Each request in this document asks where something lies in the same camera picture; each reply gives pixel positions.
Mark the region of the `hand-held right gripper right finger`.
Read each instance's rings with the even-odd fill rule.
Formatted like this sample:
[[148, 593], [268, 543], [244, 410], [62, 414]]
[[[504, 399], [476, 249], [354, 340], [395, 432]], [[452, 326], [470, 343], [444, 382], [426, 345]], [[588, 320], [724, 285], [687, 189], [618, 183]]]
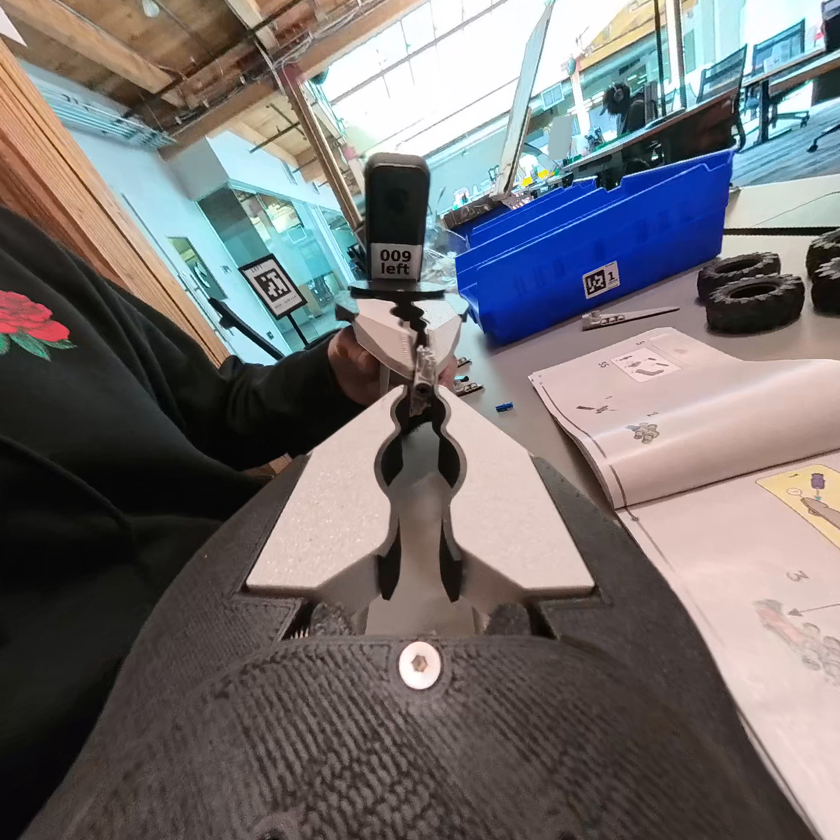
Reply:
[[590, 595], [594, 577], [529, 451], [445, 388], [432, 419], [449, 488], [439, 560], [450, 601], [495, 608]]

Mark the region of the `black mesh office chair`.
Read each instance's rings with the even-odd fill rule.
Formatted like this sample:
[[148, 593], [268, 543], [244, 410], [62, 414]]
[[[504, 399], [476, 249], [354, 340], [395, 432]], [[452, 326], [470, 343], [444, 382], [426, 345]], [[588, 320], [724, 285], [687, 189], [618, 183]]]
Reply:
[[696, 97], [696, 105], [700, 105], [724, 93], [728, 95], [729, 114], [723, 126], [728, 129], [730, 145], [734, 144], [738, 152], [742, 151], [746, 142], [741, 118], [741, 95], [747, 51], [747, 45], [741, 45], [730, 55], [705, 68], [700, 73]]
[[802, 128], [807, 125], [810, 119], [808, 110], [779, 112], [779, 105], [783, 97], [772, 98], [770, 96], [772, 76], [780, 72], [779, 68], [784, 69], [793, 63], [801, 63], [804, 56], [804, 18], [752, 48], [752, 74], [750, 77], [770, 73], [766, 79], [748, 84], [744, 94], [745, 107], [750, 110], [750, 117], [759, 119], [759, 140], [766, 141], [770, 136], [770, 130], [775, 128], [779, 120], [797, 121]]

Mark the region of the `grey desk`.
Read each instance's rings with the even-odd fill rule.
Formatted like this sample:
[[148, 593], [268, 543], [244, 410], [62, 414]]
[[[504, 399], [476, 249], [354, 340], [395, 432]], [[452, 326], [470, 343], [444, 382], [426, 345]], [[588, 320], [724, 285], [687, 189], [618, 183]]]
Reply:
[[[750, 336], [711, 332], [695, 270], [615, 311], [679, 311], [506, 347], [467, 323], [485, 386], [466, 399], [599, 506], [632, 551], [682, 585], [838, 602], [838, 317]], [[513, 402], [508, 413], [496, 405]]]

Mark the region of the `person's left forearm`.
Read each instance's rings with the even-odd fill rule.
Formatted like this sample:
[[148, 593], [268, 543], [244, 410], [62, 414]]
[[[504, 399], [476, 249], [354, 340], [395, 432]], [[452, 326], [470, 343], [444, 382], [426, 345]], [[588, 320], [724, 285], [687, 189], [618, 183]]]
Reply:
[[273, 365], [229, 357], [218, 372], [216, 458], [247, 469], [302, 455], [358, 416], [329, 357], [339, 336], [333, 331]]

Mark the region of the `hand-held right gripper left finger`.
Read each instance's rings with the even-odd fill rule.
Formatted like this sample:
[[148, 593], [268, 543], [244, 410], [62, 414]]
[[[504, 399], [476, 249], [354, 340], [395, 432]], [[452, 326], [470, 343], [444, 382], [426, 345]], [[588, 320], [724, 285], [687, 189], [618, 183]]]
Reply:
[[377, 559], [391, 548], [397, 519], [382, 454], [397, 440], [405, 387], [384, 394], [315, 447], [245, 579], [249, 594], [316, 602], [372, 602]]

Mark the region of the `person's left hand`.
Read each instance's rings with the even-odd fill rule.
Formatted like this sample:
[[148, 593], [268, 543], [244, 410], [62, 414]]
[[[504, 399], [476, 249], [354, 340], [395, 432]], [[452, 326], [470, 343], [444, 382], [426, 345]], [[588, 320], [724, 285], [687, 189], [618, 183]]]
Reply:
[[335, 381], [347, 398], [361, 406], [380, 398], [381, 363], [359, 344], [352, 326], [331, 337], [328, 359]]

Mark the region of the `white tilted board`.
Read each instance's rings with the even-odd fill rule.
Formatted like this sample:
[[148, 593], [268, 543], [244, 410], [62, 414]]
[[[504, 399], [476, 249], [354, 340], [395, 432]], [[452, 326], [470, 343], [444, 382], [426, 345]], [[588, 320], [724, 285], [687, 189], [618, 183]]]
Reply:
[[493, 193], [501, 198], [506, 198], [511, 194], [517, 180], [519, 160], [529, 123], [529, 103], [553, 15], [553, 6], [554, 1], [545, 2], [542, 14], [528, 37], [523, 53], [519, 79], [501, 148], [499, 172], [493, 190]]

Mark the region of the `grey wedge toy panel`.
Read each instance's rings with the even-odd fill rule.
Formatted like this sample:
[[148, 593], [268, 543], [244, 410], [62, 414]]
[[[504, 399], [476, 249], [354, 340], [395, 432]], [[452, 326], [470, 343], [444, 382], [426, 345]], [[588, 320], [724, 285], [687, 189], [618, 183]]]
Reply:
[[635, 311], [589, 311], [581, 317], [581, 329], [588, 332], [627, 322], [653, 319], [679, 311], [679, 307], [648, 308]]

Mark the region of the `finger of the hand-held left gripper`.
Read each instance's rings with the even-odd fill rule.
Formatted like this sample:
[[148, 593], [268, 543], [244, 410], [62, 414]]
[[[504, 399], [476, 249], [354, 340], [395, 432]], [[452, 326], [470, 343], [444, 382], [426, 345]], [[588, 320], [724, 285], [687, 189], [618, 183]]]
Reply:
[[353, 331], [359, 345], [373, 355], [389, 379], [413, 387], [416, 381], [417, 347], [422, 330], [400, 308], [359, 308]]
[[467, 310], [423, 310], [424, 346], [433, 356], [436, 383], [455, 389], [456, 350]]

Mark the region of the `tag sign on black stand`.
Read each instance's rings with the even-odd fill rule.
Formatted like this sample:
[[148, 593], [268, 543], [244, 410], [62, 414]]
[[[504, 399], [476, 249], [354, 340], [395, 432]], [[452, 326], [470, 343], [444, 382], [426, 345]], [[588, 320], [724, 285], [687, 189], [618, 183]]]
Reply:
[[239, 266], [238, 272], [252, 287], [269, 314], [278, 321], [288, 320], [303, 346], [308, 347], [310, 342], [292, 315], [306, 305], [306, 300], [277, 258], [273, 255], [261, 257]]

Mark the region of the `person's black sweater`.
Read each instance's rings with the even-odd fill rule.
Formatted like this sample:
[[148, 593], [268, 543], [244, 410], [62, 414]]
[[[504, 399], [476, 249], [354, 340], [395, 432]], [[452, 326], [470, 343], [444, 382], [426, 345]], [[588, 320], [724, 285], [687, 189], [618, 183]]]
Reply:
[[215, 456], [224, 362], [5, 206], [1, 289], [2, 838], [18, 838], [267, 464]]

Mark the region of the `white instruction booklet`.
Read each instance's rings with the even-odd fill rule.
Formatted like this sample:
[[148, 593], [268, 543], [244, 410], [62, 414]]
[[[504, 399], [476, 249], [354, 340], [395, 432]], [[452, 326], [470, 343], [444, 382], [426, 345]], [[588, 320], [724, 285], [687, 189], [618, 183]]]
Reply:
[[838, 375], [662, 328], [529, 377], [818, 838], [839, 834]]

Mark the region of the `blue tagged storage bin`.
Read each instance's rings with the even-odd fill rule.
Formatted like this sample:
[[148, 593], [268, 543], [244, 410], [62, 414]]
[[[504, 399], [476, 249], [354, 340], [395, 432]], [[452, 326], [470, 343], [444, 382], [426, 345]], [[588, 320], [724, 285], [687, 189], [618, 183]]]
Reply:
[[667, 277], [635, 260], [629, 276], [620, 277], [617, 264], [594, 270], [581, 280], [556, 269], [514, 270], [483, 276], [478, 283], [458, 290], [470, 305], [481, 331], [495, 344], [507, 344], [549, 329], [592, 309], [603, 308], [661, 280], [684, 274], [711, 259]]

